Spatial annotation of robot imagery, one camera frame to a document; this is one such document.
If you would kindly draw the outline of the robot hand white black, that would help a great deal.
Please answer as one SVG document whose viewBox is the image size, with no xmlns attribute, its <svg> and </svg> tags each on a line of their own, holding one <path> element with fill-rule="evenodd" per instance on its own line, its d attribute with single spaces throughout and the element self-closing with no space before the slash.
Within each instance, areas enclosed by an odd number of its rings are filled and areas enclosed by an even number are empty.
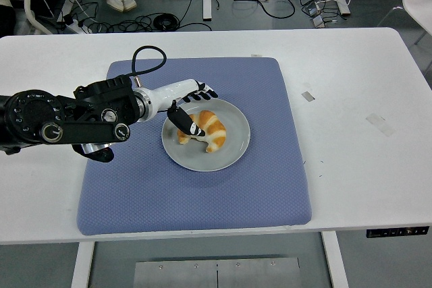
<svg viewBox="0 0 432 288">
<path fill-rule="evenodd" d="M 166 111 L 168 119 L 183 133 L 190 136 L 204 136 L 205 132 L 193 122 L 192 118 L 179 106 L 177 102 L 185 99 L 210 100 L 217 98 L 217 93 L 207 84 L 193 79 L 183 80 L 165 87 L 147 92 L 147 119 L 153 118 L 159 111 Z"/>
</svg>

